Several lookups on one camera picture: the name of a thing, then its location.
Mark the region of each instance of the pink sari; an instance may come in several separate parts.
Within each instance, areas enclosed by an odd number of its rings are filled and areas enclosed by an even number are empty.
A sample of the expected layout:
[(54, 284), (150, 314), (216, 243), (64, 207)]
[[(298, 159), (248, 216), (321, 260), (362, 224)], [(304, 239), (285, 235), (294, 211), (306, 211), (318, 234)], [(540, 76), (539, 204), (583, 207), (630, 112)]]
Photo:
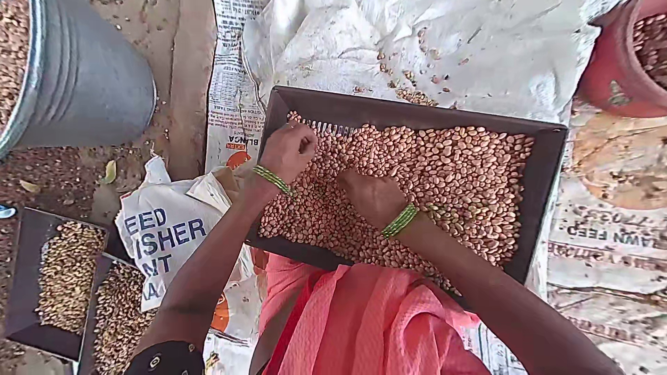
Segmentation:
[(356, 264), (322, 274), (272, 254), (267, 276), (260, 332), (310, 285), (265, 374), (489, 374), (457, 332), (477, 317), (415, 272)]

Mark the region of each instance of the woman's left hand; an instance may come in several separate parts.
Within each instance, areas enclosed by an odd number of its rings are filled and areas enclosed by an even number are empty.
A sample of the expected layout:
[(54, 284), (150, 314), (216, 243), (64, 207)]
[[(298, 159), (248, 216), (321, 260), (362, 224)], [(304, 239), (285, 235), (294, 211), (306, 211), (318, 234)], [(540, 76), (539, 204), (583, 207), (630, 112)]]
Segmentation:
[(290, 184), (313, 158), (316, 147), (313, 130), (304, 123), (290, 121), (267, 139), (259, 164)]

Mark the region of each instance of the woman's right hand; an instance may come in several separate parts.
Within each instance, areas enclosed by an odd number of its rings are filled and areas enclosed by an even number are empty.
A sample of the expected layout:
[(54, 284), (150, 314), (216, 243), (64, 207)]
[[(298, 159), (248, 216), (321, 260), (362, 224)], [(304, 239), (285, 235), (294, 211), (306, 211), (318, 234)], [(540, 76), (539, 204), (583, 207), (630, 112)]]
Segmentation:
[(259, 164), (289, 185), (307, 167), (316, 147), (315, 132), (291, 120), (266, 140)]
[(408, 205), (396, 181), (389, 177), (360, 175), (347, 169), (338, 175), (338, 183), (359, 215), (378, 229), (384, 229)]

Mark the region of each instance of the bracelet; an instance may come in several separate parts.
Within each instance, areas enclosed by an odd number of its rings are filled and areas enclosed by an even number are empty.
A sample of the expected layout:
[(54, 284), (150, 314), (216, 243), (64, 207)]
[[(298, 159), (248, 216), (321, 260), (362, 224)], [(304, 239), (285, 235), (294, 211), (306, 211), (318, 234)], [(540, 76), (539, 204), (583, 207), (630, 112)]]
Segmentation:
[(384, 238), (394, 237), (405, 228), (417, 216), (417, 207), (414, 204), (408, 204), (403, 211), (386, 228), (382, 230)]
[(292, 197), (294, 195), (294, 192), (289, 188), (289, 186), (272, 171), (269, 171), (268, 169), (262, 167), (259, 164), (255, 165), (252, 170), (259, 176), (266, 179), (268, 182), (272, 183), (273, 185), (276, 185), (278, 189), (280, 189), (283, 193), (287, 194), (288, 196)]

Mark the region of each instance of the orange logo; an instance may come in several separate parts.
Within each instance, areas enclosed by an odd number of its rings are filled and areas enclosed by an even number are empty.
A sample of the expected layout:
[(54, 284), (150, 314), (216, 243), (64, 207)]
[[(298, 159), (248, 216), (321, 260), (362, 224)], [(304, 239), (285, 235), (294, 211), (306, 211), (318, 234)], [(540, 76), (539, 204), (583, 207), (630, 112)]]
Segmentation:
[(250, 160), (250, 155), (248, 155), (247, 152), (245, 151), (239, 151), (237, 153), (234, 153), (232, 156), (227, 159), (227, 167), (230, 167), (231, 170), (235, 170), (236, 168), (239, 167), (239, 165), (247, 162)]

